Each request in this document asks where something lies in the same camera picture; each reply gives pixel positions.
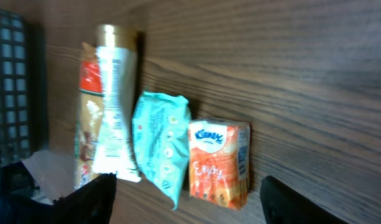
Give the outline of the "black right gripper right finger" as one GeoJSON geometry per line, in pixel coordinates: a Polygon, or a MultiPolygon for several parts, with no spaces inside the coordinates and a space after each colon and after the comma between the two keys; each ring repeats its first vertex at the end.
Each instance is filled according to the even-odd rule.
{"type": "Polygon", "coordinates": [[[267,224],[345,224],[271,175],[262,180],[260,201],[267,224]]]}

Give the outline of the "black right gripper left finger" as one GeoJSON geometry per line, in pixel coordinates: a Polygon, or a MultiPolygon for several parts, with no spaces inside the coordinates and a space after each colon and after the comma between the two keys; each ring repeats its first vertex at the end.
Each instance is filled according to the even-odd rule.
{"type": "Polygon", "coordinates": [[[52,223],[108,224],[116,196],[117,178],[101,174],[52,206],[52,223]]]}

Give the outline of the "orange spaghetti packet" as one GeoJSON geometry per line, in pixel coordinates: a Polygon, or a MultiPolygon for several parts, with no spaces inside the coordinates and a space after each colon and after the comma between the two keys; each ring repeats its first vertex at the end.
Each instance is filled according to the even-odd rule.
{"type": "Polygon", "coordinates": [[[92,171],[92,165],[104,113],[103,88],[96,47],[86,42],[81,46],[75,134],[74,188],[76,190],[98,176],[92,171]]]}

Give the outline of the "orange tissue pack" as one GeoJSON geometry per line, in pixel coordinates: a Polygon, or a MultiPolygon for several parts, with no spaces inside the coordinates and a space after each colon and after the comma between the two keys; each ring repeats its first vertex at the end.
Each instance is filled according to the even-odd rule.
{"type": "Polygon", "coordinates": [[[197,119],[189,124],[190,195],[240,210],[249,192],[250,124],[197,119]]]}

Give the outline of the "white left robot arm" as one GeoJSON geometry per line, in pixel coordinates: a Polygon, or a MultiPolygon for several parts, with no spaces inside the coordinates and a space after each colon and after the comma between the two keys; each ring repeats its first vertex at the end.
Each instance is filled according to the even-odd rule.
{"type": "Polygon", "coordinates": [[[32,200],[52,205],[74,191],[75,161],[71,152],[38,151],[21,162],[40,187],[32,200]]]}

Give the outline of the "green wet wipes packet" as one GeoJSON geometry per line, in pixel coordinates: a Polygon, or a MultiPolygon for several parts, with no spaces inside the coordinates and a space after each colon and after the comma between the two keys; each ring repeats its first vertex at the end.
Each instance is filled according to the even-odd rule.
{"type": "Polygon", "coordinates": [[[132,117],[136,163],[145,178],[177,209],[190,154],[188,100],[181,95],[144,91],[132,117]]]}

